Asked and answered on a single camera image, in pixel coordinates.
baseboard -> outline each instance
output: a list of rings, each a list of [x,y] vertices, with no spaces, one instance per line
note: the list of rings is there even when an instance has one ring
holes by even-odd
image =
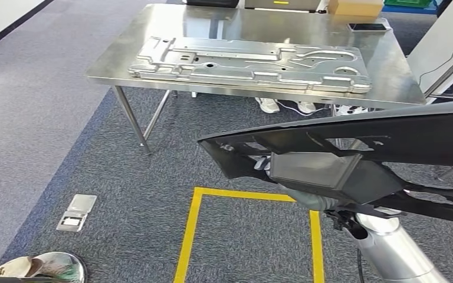
[[[6,27],[0,32],[0,40],[3,39],[6,35],[12,32],[15,28],[18,28],[21,24],[23,24],[26,20],[32,18],[33,15],[37,14],[40,10],[44,9],[47,5],[49,5],[53,0],[44,0],[35,8],[30,10],[28,13],[20,17],[18,20],[13,22],[11,25]]]

cardboard box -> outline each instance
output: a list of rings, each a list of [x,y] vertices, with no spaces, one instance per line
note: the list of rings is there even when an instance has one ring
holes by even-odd
[[[383,0],[329,0],[327,9],[333,15],[377,18],[383,6]]]

stamped metal panel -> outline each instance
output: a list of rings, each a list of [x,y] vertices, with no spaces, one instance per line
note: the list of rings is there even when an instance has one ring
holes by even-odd
[[[144,79],[294,90],[366,93],[372,88],[355,47],[150,37],[129,73]]]

white sneaker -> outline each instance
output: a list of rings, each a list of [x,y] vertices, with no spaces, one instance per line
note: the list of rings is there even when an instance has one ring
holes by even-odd
[[[313,104],[311,102],[298,101],[297,103],[298,103],[298,109],[305,114],[310,114],[312,112],[315,112],[315,110],[317,110],[315,108],[315,104]]]
[[[336,115],[345,116],[352,114],[360,114],[369,112],[369,108],[362,106],[339,105],[337,107]]]
[[[272,114],[280,111],[280,108],[278,108],[277,101],[275,99],[260,97],[255,97],[255,99],[260,104],[261,110],[265,113]]]

yellow tape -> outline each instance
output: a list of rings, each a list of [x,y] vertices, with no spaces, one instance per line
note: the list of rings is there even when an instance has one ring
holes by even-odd
[[[186,221],[185,235],[183,236],[183,243],[181,245],[180,257],[176,267],[174,283],[185,282],[186,271],[188,269],[188,262],[190,254],[192,253],[193,237],[195,235],[195,227],[197,226],[197,219],[199,218],[199,208],[201,207],[202,192],[200,190],[193,191],[192,204],[190,204],[190,211],[188,212],[188,219]]]
[[[243,192],[240,190],[219,190],[210,189],[208,187],[195,187],[195,190],[199,190],[204,195],[211,196],[226,196],[230,198],[243,198],[243,199],[277,200],[279,202],[295,202],[295,200],[289,197],[288,195],[280,195],[278,193],[255,193],[255,192]]]
[[[176,267],[175,279],[173,283],[185,283],[188,263],[192,253],[193,238],[195,236],[195,228],[199,218],[199,209],[203,195],[225,196],[229,198],[244,198],[244,199],[261,199],[261,200],[276,200],[280,202],[295,202],[294,199],[287,195],[276,193],[256,193],[243,192],[239,190],[220,190],[210,189],[208,187],[195,187],[193,190],[192,203],[188,212],[186,221],[185,235]],[[313,282],[324,283],[324,259],[322,254],[322,235],[320,233],[320,218],[319,213],[310,211],[310,233],[311,233],[311,252],[313,259]]]
[[[322,234],[318,211],[310,210],[311,258],[313,259],[313,282],[324,283],[324,256],[322,254]]]

